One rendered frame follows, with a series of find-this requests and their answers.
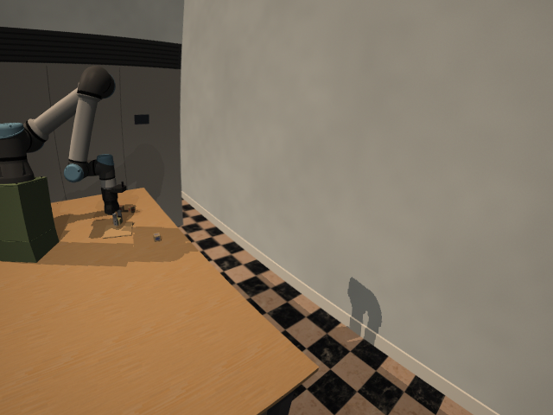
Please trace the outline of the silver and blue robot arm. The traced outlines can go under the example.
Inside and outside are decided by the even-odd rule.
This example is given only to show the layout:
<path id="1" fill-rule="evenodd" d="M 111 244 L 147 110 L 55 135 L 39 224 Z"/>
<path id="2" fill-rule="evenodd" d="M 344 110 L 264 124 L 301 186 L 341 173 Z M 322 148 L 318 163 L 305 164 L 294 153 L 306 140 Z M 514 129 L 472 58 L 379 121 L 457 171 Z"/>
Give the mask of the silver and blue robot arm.
<path id="1" fill-rule="evenodd" d="M 115 178 L 112 155 L 98 155 L 97 160 L 87 160 L 97 104 L 112 96 L 115 88 L 113 77 L 104 68 L 91 66 L 81 74 L 78 88 L 38 118 L 29 119 L 24 124 L 0 124 L 0 184 L 34 180 L 27 153 L 38 151 L 49 134 L 73 115 L 65 178 L 69 182 L 78 182 L 87 176 L 99 176 L 100 180 Z"/>

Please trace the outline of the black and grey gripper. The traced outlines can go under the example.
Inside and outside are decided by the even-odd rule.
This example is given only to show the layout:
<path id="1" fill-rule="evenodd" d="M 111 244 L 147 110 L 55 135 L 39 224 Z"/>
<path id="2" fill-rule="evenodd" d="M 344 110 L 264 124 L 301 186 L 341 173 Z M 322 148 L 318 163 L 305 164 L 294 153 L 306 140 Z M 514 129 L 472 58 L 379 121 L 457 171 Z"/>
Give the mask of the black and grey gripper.
<path id="1" fill-rule="evenodd" d="M 123 193 L 127 190 L 124 182 L 121 183 L 122 184 L 117 185 L 116 177 L 111 180 L 107 180 L 107 182 L 100 180 L 102 198 L 105 204 L 105 214 L 112 215 L 114 226 L 118 226 L 117 214 L 114 213 L 118 212 L 118 217 L 122 218 L 122 210 L 119 209 L 118 204 L 118 193 Z"/>

